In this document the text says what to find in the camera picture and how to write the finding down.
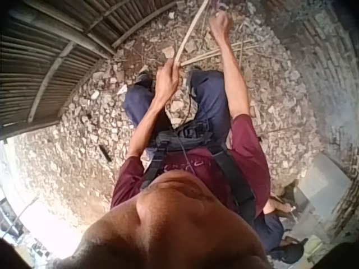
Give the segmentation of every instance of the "blue pants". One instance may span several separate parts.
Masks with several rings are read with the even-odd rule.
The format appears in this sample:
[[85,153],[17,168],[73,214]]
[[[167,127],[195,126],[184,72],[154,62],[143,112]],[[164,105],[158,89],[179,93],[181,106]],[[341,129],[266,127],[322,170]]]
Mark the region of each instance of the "blue pants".
[[[142,80],[134,84],[126,94],[123,108],[136,127],[147,112],[154,97],[151,86],[152,79]],[[231,127],[231,118],[224,91],[223,73],[193,70],[190,88],[193,89],[192,97],[198,104],[194,120],[208,120],[212,128],[213,138],[220,143],[225,143]],[[158,132],[169,130],[171,127],[171,122],[163,110],[158,117],[151,139],[155,139]]]

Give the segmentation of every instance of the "wall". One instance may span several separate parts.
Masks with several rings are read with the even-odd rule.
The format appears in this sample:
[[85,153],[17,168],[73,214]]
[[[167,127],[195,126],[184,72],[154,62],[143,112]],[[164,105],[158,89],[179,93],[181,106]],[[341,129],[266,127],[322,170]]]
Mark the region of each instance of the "wall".
[[307,86],[325,154],[352,180],[338,206],[338,234],[359,205],[358,31],[348,11],[332,1],[253,0]]

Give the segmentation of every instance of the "maroon shirt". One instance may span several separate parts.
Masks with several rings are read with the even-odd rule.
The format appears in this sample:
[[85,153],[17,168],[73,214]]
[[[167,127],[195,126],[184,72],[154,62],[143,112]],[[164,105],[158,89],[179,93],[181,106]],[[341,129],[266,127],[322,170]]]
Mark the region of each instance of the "maroon shirt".
[[[232,147],[229,152],[241,168],[252,188],[256,203],[256,216],[262,211],[270,196],[270,176],[262,148],[248,115],[239,115],[232,122]],[[205,147],[187,152],[196,176],[227,208],[234,210],[233,197],[227,180]],[[167,154],[163,160],[164,171],[185,170],[192,173],[182,152]],[[122,165],[113,192],[111,208],[127,201],[140,192],[144,167],[140,158],[129,157]]]

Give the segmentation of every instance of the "black harness strap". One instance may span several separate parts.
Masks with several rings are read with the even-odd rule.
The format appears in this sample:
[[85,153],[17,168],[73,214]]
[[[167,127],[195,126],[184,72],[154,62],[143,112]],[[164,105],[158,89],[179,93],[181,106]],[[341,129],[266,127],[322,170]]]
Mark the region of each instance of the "black harness strap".
[[141,189],[147,188],[151,184],[151,182],[154,181],[154,179],[157,177],[164,156],[166,155],[168,144],[168,141],[163,141],[157,148],[155,155],[153,156],[153,159],[151,161],[151,164],[144,175],[144,182],[141,185]]
[[207,130],[208,126],[205,123],[192,122],[185,126],[185,128],[178,129],[176,134],[173,131],[160,132],[156,139],[158,148],[150,166],[145,172],[141,189],[148,187],[158,176],[167,151],[181,151],[182,149],[187,151],[199,146],[206,146],[227,179],[238,208],[237,213],[249,225],[253,226],[255,197],[252,189],[243,176],[241,169],[227,152],[227,148],[211,142],[212,133]]
[[207,145],[212,157],[227,179],[234,200],[239,209],[238,214],[251,226],[255,218],[255,197],[252,189],[225,147],[216,143]]

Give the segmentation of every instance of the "knee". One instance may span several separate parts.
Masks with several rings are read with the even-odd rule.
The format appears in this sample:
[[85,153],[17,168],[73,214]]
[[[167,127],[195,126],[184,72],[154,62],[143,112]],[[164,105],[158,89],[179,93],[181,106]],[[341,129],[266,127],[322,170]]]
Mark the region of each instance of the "knee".
[[218,96],[225,96],[224,74],[219,71],[208,71],[206,90]]
[[133,85],[126,93],[124,105],[136,105],[143,101],[147,89],[142,86]]

